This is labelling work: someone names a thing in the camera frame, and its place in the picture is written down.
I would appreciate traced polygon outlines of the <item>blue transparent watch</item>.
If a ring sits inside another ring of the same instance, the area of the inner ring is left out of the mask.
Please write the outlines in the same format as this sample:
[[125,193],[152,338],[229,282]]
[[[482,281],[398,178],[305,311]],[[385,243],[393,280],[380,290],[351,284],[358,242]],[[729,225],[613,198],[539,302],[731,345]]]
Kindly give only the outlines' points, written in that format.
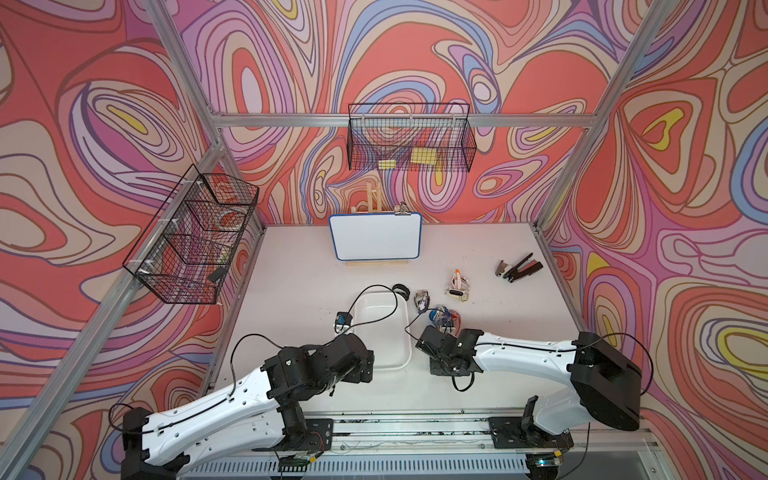
[[444,305],[436,306],[430,312],[430,322],[438,329],[452,329],[454,327],[451,310]]

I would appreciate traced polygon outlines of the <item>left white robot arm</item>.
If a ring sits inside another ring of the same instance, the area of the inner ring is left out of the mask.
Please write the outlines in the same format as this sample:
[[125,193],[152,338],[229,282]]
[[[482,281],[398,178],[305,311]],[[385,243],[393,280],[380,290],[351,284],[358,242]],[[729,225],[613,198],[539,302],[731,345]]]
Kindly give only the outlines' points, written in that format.
[[120,428],[123,479],[175,479],[245,451],[271,451],[285,469],[329,449],[333,423],[307,421],[302,405],[339,383],[369,383],[375,354],[355,334],[321,345],[286,346],[211,394],[161,412],[133,408]]

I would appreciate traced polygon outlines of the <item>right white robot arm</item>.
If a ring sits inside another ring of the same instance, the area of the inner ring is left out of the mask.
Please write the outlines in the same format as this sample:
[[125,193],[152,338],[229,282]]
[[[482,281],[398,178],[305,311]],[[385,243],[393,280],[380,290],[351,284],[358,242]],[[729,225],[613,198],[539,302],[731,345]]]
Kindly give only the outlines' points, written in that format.
[[523,414],[488,420],[496,449],[573,446],[570,429],[598,422],[620,431],[640,427],[642,370],[603,337],[581,331],[573,341],[525,341],[465,329],[452,335],[427,326],[415,348],[430,358],[430,373],[475,379],[510,372],[561,385],[533,395]]

